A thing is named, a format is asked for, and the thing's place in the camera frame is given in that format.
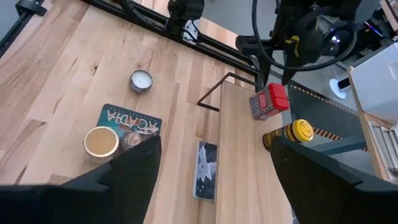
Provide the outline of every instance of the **white box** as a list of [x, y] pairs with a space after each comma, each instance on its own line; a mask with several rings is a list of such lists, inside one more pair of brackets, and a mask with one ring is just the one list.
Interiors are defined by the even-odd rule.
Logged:
[[392, 124], [398, 122], [398, 44], [393, 44], [351, 72], [362, 109]]

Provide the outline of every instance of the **cup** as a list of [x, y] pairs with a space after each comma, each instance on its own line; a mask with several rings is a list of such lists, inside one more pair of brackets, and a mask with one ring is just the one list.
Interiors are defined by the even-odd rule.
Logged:
[[112, 159], [119, 146], [119, 137], [113, 129], [99, 126], [90, 130], [83, 141], [86, 160], [105, 163]]

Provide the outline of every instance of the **caution tape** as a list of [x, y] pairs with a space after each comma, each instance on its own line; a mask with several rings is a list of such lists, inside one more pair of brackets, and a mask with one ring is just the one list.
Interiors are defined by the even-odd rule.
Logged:
[[351, 113], [351, 114], [353, 114], [353, 115], [355, 115], [355, 116], [358, 116], [358, 114], [357, 114], [354, 110], [351, 110], [351, 109], [349, 109], [349, 108], [347, 108], [347, 107], [345, 107], [345, 106], [342, 106], [342, 105], [340, 105], [340, 104], [334, 102], [333, 100], [328, 99], [328, 98], [325, 97], [325, 96], [322, 96], [322, 95], [319, 95], [318, 93], [313, 92], [312, 90], [309, 91], [309, 90], [306, 90], [306, 89], [305, 89], [304, 87], [302, 87], [302, 86], [297, 86], [297, 85], [293, 85], [293, 84], [290, 84], [290, 87], [292, 87], [292, 88], [295, 89], [295, 90], [302, 91], [303, 93], [305, 93], [305, 94], [307, 94], [307, 95], [310, 95], [310, 96], [312, 96], [312, 97], [314, 97], [314, 98], [316, 98], [316, 99], [318, 99], [318, 100], [322, 100], [322, 101], [324, 101], [325, 103], [329, 103], [329, 104], [331, 104], [332, 106], [335, 106], [335, 107], [337, 107], [337, 108], [339, 108], [339, 109], [341, 109], [341, 110], [343, 110], [343, 111], [345, 111], [345, 112], [348, 112], [348, 113]]
[[[316, 128], [316, 127], [313, 127], [313, 132], [314, 132], [314, 134], [317, 134], [317, 135], [322, 136], [324, 138], [330, 139], [332, 141], [336, 141], [336, 140], [342, 139], [342, 137], [340, 137], [340, 136], [338, 136], [336, 134], [329, 133], [329, 132], [327, 132], [325, 130], [322, 130], [322, 129], [319, 129], [319, 128]], [[365, 151], [365, 152], [368, 151], [368, 149], [366, 147], [361, 149], [361, 150]]]

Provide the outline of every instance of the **wooden board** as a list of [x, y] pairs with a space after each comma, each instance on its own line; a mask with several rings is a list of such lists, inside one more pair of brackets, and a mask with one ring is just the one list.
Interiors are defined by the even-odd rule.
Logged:
[[[0, 59], [0, 184], [62, 184], [94, 169], [82, 140], [111, 103], [163, 120], [145, 223], [214, 223], [214, 203], [192, 187], [198, 141], [218, 142], [219, 116], [196, 103], [228, 72], [253, 76], [78, 0], [44, 7]], [[154, 78], [145, 95], [129, 89], [137, 69]], [[220, 89], [206, 102], [219, 106]]]
[[282, 126], [282, 116], [253, 120], [249, 106], [253, 94], [229, 82], [222, 84], [216, 223], [291, 224], [289, 201], [261, 141], [264, 133]]
[[393, 14], [398, 15], [398, 2], [390, 1], [391, 8], [392, 8], [392, 10], [394, 12], [390, 10], [390, 8], [388, 7], [388, 5], [385, 2], [385, 0], [381, 0], [380, 1], [380, 5], [383, 8], [383, 11], [384, 11], [385, 15], [387, 16], [388, 21], [390, 22], [390, 25], [391, 25], [392, 29], [395, 32], [398, 32], [398, 21], [395, 19], [394, 15], [393, 15]]
[[382, 163], [379, 151], [377, 149], [376, 143], [373, 140], [371, 130], [369, 129], [368, 121], [374, 121], [380, 124], [384, 124], [386, 126], [392, 126], [388, 122], [385, 122], [379, 118], [371, 116], [370, 114], [365, 113], [362, 110], [361, 104], [358, 100], [358, 94], [355, 90], [354, 82], [351, 77], [351, 73], [353, 72], [353, 67], [348, 72], [349, 82], [351, 83], [351, 88], [353, 89], [353, 96], [355, 99], [356, 109], [358, 110], [359, 120], [361, 121], [361, 127], [363, 130], [363, 135], [365, 137], [366, 145], [368, 147], [368, 152], [371, 156], [372, 166], [374, 169], [374, 173], [381, 179], [389, 181], [387, 172], [384, 168], [384, 164]]

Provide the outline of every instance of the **small jar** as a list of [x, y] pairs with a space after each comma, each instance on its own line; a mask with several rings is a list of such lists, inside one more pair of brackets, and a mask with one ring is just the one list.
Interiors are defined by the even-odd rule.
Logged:
[[140, 134], [135, 132], [128, 132], [124, 135], [122, 140], [122, 149], [123, 151], [127, 151], [132, 147], [140, 144], [142, 142], [142, 137]]

